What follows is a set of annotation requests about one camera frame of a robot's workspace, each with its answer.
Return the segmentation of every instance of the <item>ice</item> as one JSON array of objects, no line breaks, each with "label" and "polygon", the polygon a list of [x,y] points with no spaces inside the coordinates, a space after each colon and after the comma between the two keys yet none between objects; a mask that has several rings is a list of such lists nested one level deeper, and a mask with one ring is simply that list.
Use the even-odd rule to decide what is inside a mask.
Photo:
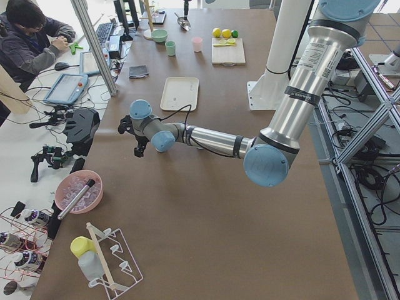
[{"label": "ice", "polygon": [[[64,199],[61,201],[61,206],[63,209],[75,198],[75,196],[85,186],[85,184],[89,179],[91,178],[88,176],[72,177],[69,186],[62,190],[64,193]],[[99,193],[100,193],[100,183],[96,182],[94,186],[92,186],[81,198],[81,200],[72,208],[72,211],[73,212],[80,211],[90,206],[94,202],[94,200],[96,200]]]}]

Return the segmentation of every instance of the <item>blue joint cap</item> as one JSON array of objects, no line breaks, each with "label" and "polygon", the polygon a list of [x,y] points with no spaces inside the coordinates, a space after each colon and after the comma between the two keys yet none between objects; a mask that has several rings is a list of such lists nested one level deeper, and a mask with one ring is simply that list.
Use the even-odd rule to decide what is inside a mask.
[{"label": "blue joint cap", "polygon": [[157,149],[159,152],[168,151],[175,143],[175,137],[172,132],[163,130],[157,132],[151,138],[151,144]]},{"label": "blue joint cap", "polygon": [[365,43],[366,37],[362,36],[358,39],[356,47],[362,46]]},{"label": "blue joint cap", "polygon": [[150,103],[146,100],[139,99],[131,103],[129,115],[134,120],[142,120],[150,116],[152,111]]},{"label": "blue joint cap", "polygon": [[283,153],[267,144],[252,147],[244,157],[243,166],[248,178],[264,187],[278,185],[289,171],[288,160]]},{"label": "blue joint cap", "polygon": [[319,7],[329,19],[353,22],[372,14],[379,0],[320,0]]}]

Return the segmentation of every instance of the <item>mouse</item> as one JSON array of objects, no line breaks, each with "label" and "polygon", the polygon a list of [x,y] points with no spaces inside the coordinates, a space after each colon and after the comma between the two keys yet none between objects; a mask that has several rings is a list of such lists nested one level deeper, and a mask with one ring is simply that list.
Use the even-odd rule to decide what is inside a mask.
[{"label": "mouse", "polygon": [[66,68],[69,68],[69,63],[68,62],[60,61],[60,62],[57,62],[54,65],[54,70],[56,70],[56,71],[61,71],[61,70],[66,69]]}]

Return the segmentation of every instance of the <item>green toy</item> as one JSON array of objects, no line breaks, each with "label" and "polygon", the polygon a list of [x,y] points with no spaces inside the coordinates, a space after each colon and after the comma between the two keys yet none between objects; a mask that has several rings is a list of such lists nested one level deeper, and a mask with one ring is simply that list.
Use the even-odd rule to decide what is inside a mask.
[{"label": "green toy", "polygon": [[71,54],[75,55],[76,53],[76,49],[83,49],[83,47],[81,47],[78,42],[74,42],[71,45],[69,45],[69,48],[71,49]]}]

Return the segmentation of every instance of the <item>keyboard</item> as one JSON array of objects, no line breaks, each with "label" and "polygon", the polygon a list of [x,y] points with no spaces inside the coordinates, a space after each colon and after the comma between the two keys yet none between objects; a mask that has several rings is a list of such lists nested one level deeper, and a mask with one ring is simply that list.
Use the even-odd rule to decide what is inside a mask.
[{"label": "keyboard", "polygon": [[102,48],[106,47],[106,41],[109,40],[111,31],[113,30],[113,23],[103,23],[100,24],[99,27],[96,29],[96,35],[97,38],[99,39],[100,46]]}]

